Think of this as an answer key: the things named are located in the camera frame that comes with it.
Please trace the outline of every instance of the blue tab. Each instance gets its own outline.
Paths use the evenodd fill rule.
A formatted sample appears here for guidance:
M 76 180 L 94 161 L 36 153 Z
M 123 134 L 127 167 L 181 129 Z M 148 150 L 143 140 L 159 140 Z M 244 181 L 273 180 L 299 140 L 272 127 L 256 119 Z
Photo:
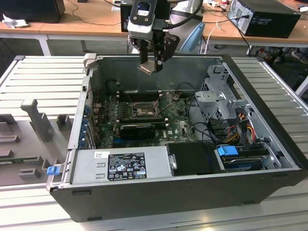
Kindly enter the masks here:
M 60 174 L 60 166 L 50 166 L 47 169 L 47 176 L 57 176 Z
M 221 146 L 219 148 L 217 148 L 217 151 L 219 153 L 220 156 L 222 155 L 238 155 L 239 153 L 236 150 L 235 146 Z

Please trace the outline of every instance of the green motherboard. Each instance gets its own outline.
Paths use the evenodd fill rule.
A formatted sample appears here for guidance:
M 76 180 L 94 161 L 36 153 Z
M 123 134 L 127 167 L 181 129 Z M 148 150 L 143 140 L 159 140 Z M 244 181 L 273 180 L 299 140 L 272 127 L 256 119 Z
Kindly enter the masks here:
M 170 142 L 196 141 L 193 128 L 187 119 L 187 98 L 175 93 L 165 93 L 149 102 L 121 102 L 109 96 L 97 110 L 100 121 L 96 123 L 99 133 L 99 148 L 126 148 L 164 146 Z M 123 125 L 155 125 L 155 136 L 151 139 L 124 140 L 121 138 Z

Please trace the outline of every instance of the metal bracket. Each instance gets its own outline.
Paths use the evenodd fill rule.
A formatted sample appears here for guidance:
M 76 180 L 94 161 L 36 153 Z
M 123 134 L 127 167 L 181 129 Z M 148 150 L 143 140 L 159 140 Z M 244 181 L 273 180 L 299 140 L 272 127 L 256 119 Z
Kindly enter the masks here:
M 83 65 L 85 69 L 90 69 L 96 65 L 96 53 L 87 53 L 83 58 Z

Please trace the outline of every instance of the warning label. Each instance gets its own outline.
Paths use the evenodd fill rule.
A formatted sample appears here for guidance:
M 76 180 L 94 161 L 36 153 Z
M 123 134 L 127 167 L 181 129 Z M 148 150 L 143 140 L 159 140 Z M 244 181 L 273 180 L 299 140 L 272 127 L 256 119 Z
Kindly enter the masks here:
M 144 153 L 108 155 L 108 180 L 133 180 L 146 178 Z

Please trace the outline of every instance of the black computer tower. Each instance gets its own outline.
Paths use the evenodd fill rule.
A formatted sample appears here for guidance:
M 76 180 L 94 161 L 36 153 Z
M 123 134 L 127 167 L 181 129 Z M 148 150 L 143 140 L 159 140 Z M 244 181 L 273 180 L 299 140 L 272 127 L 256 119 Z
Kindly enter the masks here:
M 64 14 L 63 0 L 0 0 L 2 14 L 12 19 L 58 23 Z

